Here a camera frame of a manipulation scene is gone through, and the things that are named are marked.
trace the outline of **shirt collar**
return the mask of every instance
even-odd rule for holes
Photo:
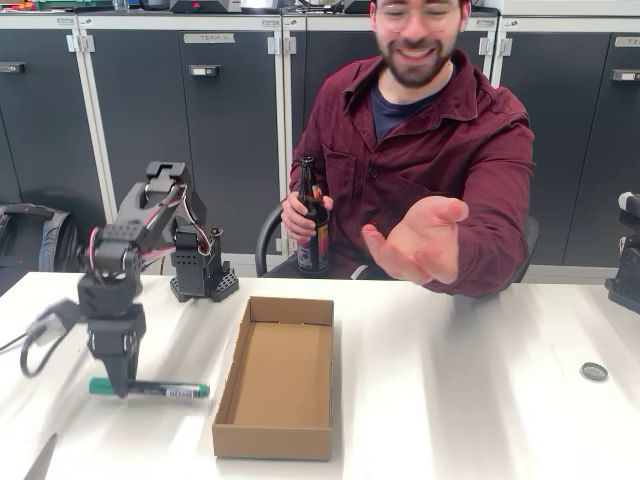
[[[455,49],[452,55],[456,65],[456,75],[449,81],[436,104],[440,104],[439,119],[450,118],[466,122],[478,118],[478,101],[476,98],[477,81],[473,64],[460,49]],[[378,78],[380,71],[385,68],[382,57],[376,57],[358,73],[343,93],[344,106],[351,109],[354,103],[369,91],[371,82]]]

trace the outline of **green marker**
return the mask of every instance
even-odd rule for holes
[[[162,397],[206,398],[209,396],[209,385],[203,383],[185,384],[169,382],[140,382],[129,380],[129,393],[141,395],[159,395]],[[89,393],[96,395],[115,395],[108,378],[93,377],[89,380]]]

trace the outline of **button-up shirt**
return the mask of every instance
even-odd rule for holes
[[[533,134],[523,105],[494,89],[461,50],[456,75],[438,99],[376,140],[369,92],[384,67],[380,57],[353,62],[320,88],[294,151],[314,157],[319,183],[334,201],[329,224],[330,276],[349,278],[374,265],[360,232],[375,224],[387,236],[418,200],[441,195],[469,205],[458,226],[459,275],[427,288],[480,296],[514,277],[528,249],[522,226],[534,166]]]

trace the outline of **black chair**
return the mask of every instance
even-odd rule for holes
[[[540,225],[538,225],[538,221],[529,215],[524,217],[522,232],[524,233],[524,238],[527,241],[527,247],[529,247],[529,254],[516,272],[516,276],[513,277],[513,282],[511,283],[522,282],[522,279],[527,274],[527,270],[529,270],[529,265],[531,265],[531,259],[536,251],[536,244],[538,243],[538,233],[540,232]]]
[[[269,246],[269,241],[271,240],[271,236],[273,232],[276,231],[276,228],[280,225],[282,219],[280,218],[280,214],[282,213],[282,207],[278,205],[267,217],[264,224],[262,225],[262,229],[260,229],[260,235],[258,235],[258,243],[256,245],[256,273],[258,277],[264,276],[267,273],[267,248]],[[523,232],[524,237],[527,240],[527,246],[529,247],[529,255],[525,259],[525,262],[520,266],[518,271],[516,272],[515,277],[513,277],[512,283],[520,283],[529,269],[529,265],[531,265],[531,258],[533,257],[533,253],[536,249],[536,243],[538,242],[538,232],[540,230],[540,226],[535,218],[527,215],[524,219]]]

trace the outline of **man's left hand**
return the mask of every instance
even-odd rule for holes
[[[458,278],[458,222],[469,215],[462,200],[426,197],[416,202],[384,236],[373,225],[362,228],[375,262],[398,280],[424,285],[432,280],[453,283]]]

